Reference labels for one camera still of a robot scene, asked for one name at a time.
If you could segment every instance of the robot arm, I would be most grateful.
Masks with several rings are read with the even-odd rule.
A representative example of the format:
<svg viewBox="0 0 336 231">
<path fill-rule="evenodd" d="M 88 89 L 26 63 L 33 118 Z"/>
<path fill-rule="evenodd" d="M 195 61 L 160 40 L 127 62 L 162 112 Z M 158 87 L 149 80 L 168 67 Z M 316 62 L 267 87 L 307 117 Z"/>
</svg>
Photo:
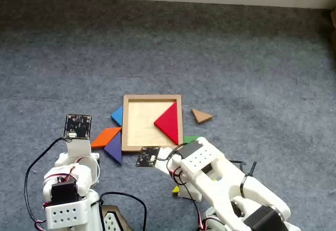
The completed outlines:
<svg viewBox="0 0 336 231">
<path fill-rule="evenodd" d="M 205 138 L 181 147 L 177 153 L 168 161 L 168 168 L 180 167 L 182 181 L 213 205 L 226 230 L 258 231 L 270 226 L 274 231 L 300 230 L 285 222 L 290 217 L 285 202 L 257 179 L 246 176 Z M 244 215 L 236 215 L 232 202 Z"/>
</svg>

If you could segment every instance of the carpet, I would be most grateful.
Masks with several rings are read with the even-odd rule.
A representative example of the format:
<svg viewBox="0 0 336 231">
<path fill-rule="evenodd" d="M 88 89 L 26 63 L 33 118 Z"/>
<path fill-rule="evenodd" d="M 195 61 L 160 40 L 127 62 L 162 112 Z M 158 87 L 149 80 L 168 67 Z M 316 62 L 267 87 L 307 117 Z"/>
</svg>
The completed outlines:
<svg viewBox="0 0 336 231">
<path fill-rule="evenodd" d="M 29 164 L 63 134 L 66 113 L 93 116 L 91 140 L 116 126 L 124 94 L 182 95 L 185 135 L 230 159 L 257 161 L 254 176 L 291 208 L 302 230 L 334 230 L 336 71 L 328 11 L 126 0 L 0 0 L 1 230 L 33 230 L 23 197 Z M 191 109 L 213 114 L 198 125 Z M 29 177 L 44 218 L 43 176 L 58 143 Z M 144 200 L 147 230 L 196 230 L 193 203 L 173 198 L 156 169 L 101 155 L 100 184 Z M 122 196 L 133 230 L 143 208 Z M 199 204 L 201 211 L 209 207 Z"/>
</svg>

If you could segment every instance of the wire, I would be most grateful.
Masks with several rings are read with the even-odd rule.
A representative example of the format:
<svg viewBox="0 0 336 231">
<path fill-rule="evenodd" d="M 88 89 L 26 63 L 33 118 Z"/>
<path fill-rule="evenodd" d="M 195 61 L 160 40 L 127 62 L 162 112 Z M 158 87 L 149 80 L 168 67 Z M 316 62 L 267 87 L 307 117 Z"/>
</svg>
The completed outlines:
<svg viewBox="0 0 336 231">
<path fill-rule="evenodd" d="M 239 164 L 239 169 L 244 172 L 243 165 L 246 165 L 244 161 L 238 161 L 238 160 L 229 160 L 231 163 Z"/>
<path fill-rule="evenodd" d="M 60 140 L 64 140 L 64 141 L 67 141 L 67 142 L 69 141 L 69 139 L 66 139 L 66 138 L 58 138 L 58 139 L 56 139 L 54 142 L 51 143 L 51 145 L 49 145 L 48 148 L 46 148 L 44 150 L 44 152 L 42 152 L 42 154 L 40 156 L 37 157 L 37 159 L 35 159 L 33 161 L 33 163 L 31 163 L 31 165 L 28 167 L 28 169 L 26 171 L 25 183 L 24 183 L 25 203 L 26 203 L 26 207 L 27 207 L 27 210 L 28 210 L 29 217 L 34 221 L 34 226 L 35 226 L 35 228 L 37 230 L 44 230 L 41 227 L 39 227 L 38 225 L 41 224 L 41 223 L 43 223 L 43 222 L 45 222 L 45 221 L 36 219 L 34 217 L 34 215 L 33 215 L 32 209 L 30 208 L 29 199 L 28 199 L 28 191 L 27 191 L 27 188 L 28 188 L 28 176 L 29 176 L 30 170 L 37 163 L 37 161 L 39 161 Z"/>
<path fill-rule="evenodd" d="M 240 190 L 240 194 L 241 194 L 241 196 L 242 196 L 243 198 L 245 198 L 244 191 L 243 191 L 243 189 L 244 189 L 244 184 L 245 184 L 245 182 L 246 182 L 247 177 L 249 177 L 249 176 L 250 176 L 250 177 L 253 177 L 253 172 L 254 172 L 254 169 L 256 168 L 256 165 L 257 165 L 257 162 L 254 161 L 254 162 L 253 162 L 253 165 L 252 165 L 252 167 L 251 167 L 251 170 L 250 170 L 248 173 L 245 174 L 245 176 L 243 177 L 243 180 L 241 181 L 239 190 Z"/>
<path fill-rule="evenodd" d="M 46 222 L 46 220 L 36 220 L 34 222 L 34 227 L 36 228 L 36 230 L 39 230 L 39 231 L 46 231 L 45 229 L 41 228 L 40 226 L 38 226 L 39 224 L 41 223 L 44 223 Z"/>
<path fill-rule="evenodd" d="M 100 221 L 101 221 L 101 225 L 102 225 L 103 231 L 106 231 L 106 230 L 105 230 L 105 224 L 104 224 L 103 214 L 102 214 L 102 211 L 101 211 L 101 206 L 104 204 L 104 201 L 103 201 L 102 198 L 105 195 L 111 195 L 111 194 L 112 195 L 123 195 L 123 196 L 127 196 L 127 197 L 130 197 L 130 198 L 133 198 L 133 199 L 135 199 L 136 201 L 140 202 L 143 205 L 144 214 L 143 214 L 142 230 L 145 231 L 146 230 L 146 221 L 147 221 L 147 207 L 146 207 L 146 204 L 141 199 L 139 199 L 138 197 L 135 197 L 132 194 L 121 193 L 121 192 L 106 192 L 106 193 L 103 193 L 102 195 L 100 195 L 99 200 L 97 202 L 95 202 L 95 203 L 99 202 Z"/>
<path fill-rule="evenodd" d="M 169 160 L 170 158 L 171 158 L 171 156 L 172 155 L 174 155 L 176 152 L 177 152 L 177 150 L 181 147 L 181 146 L 184 146 L 184 145 L 186 145 L 187 143 L 181 143 L 181 144 L 179 144 L 179 145 L 177 145 L 169 154 L 168 154 L 168 156 L 165 158 L 165 159 L 162 159 L 162 158 L 156 158 L 156 160 L 159 160 L 159 161 L 167 161 L 167 160 Z"/>
<path fill-rule="evenodd" d="M 65 178 L 64 178 L 64 180 L 65 181 L 67 181 L 68 179 L 66 179 L 67 177 L 72 177 L 75 181 L 77 181 L 77 179 L 74 177 L 74 176 L 72 176 L 70 173 L 55 173 L 55 174 L 52 174 L 52 175 L 50 175 L 50 176 L 47 176 L 45 179 L 44 179 L 44 181 L 45 180 L 47 180 L 48 178 L 50 178 L 50 177 L 54 177 L 54 176 L 66 176 Z"/>
<path fill-rule="evenodd" d="M 215 217 L 206 217 L 206 218 L 203 220 L 203 225 L 206 226 L 206 221 L 207 221 L 208 219 L 212 219 L 212 220 L 214 220 L 214 221 L 217 221 L 217 222 L 221 223 L 223 226 L 225 226 L 225 224 L 224 224 L 223 222 L 221 222 L 218 218 L 215 218 Z"/>
</svg>

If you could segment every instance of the tangram piece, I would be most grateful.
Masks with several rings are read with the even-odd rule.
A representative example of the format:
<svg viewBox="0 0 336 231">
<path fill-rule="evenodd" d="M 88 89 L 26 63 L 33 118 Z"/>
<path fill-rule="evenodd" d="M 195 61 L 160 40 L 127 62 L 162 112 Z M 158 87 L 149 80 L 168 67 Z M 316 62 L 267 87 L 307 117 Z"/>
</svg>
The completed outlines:
<svg viewBox="0 0 336 231">
<path fill-rule="evenodd" d="M 119 126 L 122 126 L 122 106 L 112 113 L 111 119 L 115 121 Z"/>
<path fill-rule="evenodd" d="M 192 109 L 191 111 L 194 114 L 194 117 L 195 117 L 195 119 L 198 123 L 208 121 L 212 117 L 214 117 L 212 114 L 207 114 L 207 113 L 201 112 L 201 111 L 196 110 L 196 109 Z"/>
<path fill-rule="evenodd" d="M 99 136 L 91 144 L 91 148 L 99 149 L 105 147 L 114 137 L 121 131 L 119 128 L 107 128 L 104 129 Z"/>
<path fill-rule="evenodd" d="M 179 144 L 179 126 L 177 124 L 177 103 L 174 102 L 155 122 L 158 127 L 168 138 L 175 144 Z"/>
<path fill-rule="evenodd" d="M 111 155 L 119 164 L 122 162 L 122 155 L 121 155 L 121 132 L 105 146 L 104 150 Z"/>
<path fill-rule="evenodd" d="M 197 138 L 199 138 L 199 135 L 185 135 L 183 137 L 183 142 L 184 143 L 190 143 L 193 140 L 196 140 Z"/>
</svg>

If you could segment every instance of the white plastic bracket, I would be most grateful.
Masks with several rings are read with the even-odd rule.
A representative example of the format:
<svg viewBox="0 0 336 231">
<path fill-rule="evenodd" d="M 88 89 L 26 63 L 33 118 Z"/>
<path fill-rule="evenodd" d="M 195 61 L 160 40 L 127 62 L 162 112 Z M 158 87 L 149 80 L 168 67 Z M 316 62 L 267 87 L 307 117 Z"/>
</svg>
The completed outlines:
<svg viewBox="0 0 336 231">
<path fill-rule="evenodd" d="M 121 231 L 119 222 L 114 213 L 108 212 L 104 217 L 106 231 Z"/>
<path fill-rule="evenodd" d="M 46 207 L 48 229 L 77 226 L 89 222 L 88 199 Z"/>
</svg>

